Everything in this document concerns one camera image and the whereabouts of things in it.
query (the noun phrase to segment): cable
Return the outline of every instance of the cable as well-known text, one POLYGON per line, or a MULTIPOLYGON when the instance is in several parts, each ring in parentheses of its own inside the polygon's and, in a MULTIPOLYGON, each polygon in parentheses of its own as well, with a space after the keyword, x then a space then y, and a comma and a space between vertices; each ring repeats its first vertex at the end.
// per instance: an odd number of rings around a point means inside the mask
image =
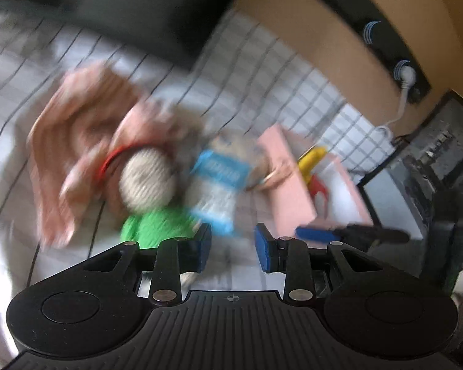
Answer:
POLYGON ((399 71, 399 76, 401 78, 401 95, 399 97, 399 106, 398 106, 398 115, 396 118, 386 122, 384 125, 376 127, 378 131, 384 132, 385 136, 389 140, 393 140, 393 133, 389 129, 391 124, 398 122, 405 113, 406 103, 408 102, 408 92, 410 88, 415 85, 416 74, 415 69, 411 66, 404 65, 403 68, 399 71))

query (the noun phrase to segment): ribbed black surface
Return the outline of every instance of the ribbed black surface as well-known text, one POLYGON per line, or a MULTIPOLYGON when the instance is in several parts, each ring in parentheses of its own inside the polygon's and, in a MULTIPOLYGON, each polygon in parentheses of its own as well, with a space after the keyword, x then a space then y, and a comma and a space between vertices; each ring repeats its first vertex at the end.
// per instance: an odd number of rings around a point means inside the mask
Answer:
POLYGON ((324 329, 313 310, 286 305, 274 292, 212 291, 193 291, 179 306, 154 310, 134 338, 98 357, 61 361, 26 352, 6 367, 10 370, 289 368, 458 367, 441 355, 391 362, 354 352, 324 329))

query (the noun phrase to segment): white yarn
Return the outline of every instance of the white yarn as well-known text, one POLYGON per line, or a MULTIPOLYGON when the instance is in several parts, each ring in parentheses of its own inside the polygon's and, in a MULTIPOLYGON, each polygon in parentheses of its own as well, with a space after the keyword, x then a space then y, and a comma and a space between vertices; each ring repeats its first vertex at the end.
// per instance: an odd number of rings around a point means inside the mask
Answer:
POLYGON ((119 183, 122 200, 137 214, 166 206, 176 186, 168 159, 157 149, 144 149, 134 154, 122 170, 119 183))

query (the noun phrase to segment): crumpled fabric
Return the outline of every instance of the crumpled fabric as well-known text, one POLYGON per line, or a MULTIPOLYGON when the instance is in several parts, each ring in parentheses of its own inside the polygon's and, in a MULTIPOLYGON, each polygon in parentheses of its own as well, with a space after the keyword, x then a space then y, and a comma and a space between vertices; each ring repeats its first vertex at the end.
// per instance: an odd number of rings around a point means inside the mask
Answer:
POLYGON ((72 239, 101 192, 96 173, 110 152, 132 144, 172 148, 185 133, 162 102, 104 63, 67 73, 28 137, 42 246, 72 239))

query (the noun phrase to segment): checkered cloth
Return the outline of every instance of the checkered cloth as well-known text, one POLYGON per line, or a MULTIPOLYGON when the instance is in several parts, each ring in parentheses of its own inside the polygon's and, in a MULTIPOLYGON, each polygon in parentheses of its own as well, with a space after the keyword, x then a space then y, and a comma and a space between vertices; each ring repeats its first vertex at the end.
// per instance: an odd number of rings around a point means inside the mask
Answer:
MULTIPOLYGON (((12 297, 119 242, 115 220, 96 202, 67 248, 40 251, 25 141, 45 104, 41 96, 65 69, 108 60, 156 97, 200 110, 217 128, 257 137, 279 121, 320 139, 351 169, 370 170, 393 149, 318 70, 240 13, 223 16, 191 73, 87 29, 13 19, 0 36, 0 367, 17 353, 5 323, 12 297)), ((264 274, 255 256, 255 223, 273 230, 266 199, 244 194, 236 213, 240 236, 213 241, 192 288, 282 290, 284 276, 264 274)), ((145 278, 139 295, 148 288, 145 278)))

